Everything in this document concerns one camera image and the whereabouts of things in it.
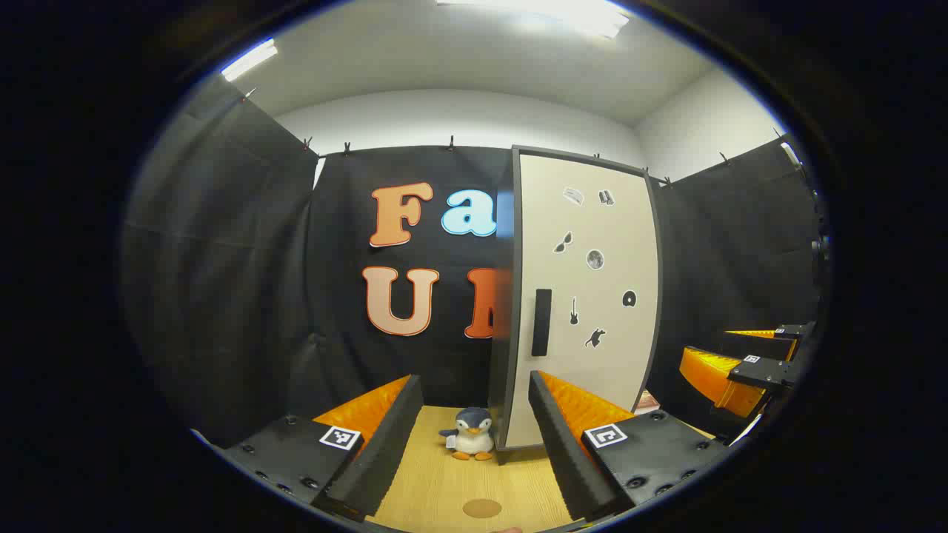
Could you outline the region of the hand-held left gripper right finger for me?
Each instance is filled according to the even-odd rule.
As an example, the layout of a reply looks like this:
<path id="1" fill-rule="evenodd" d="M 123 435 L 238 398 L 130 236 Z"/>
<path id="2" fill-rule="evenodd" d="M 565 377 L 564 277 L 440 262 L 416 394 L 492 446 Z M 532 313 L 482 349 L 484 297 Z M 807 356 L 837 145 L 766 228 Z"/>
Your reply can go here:
<path id="1" fill-rule="evenodd" d="M 661 409 L 634 415 L 549 372 L 531 372 L 528 399 L 573 519 L 643 506 L 710 469 L 727 449 Z"/>

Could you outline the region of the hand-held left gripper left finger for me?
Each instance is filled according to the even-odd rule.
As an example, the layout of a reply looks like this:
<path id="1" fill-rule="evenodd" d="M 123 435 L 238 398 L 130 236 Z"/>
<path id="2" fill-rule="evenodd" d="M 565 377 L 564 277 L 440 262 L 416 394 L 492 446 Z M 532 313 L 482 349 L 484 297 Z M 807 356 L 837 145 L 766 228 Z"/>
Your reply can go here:
<path id="1" fill-rule="evenodd" d="M 361 523 L 392 486 L 417 415 L 419 375 L 406 375 L 314 418 L 287 414 L 223 449 L 275 492 Z"/>

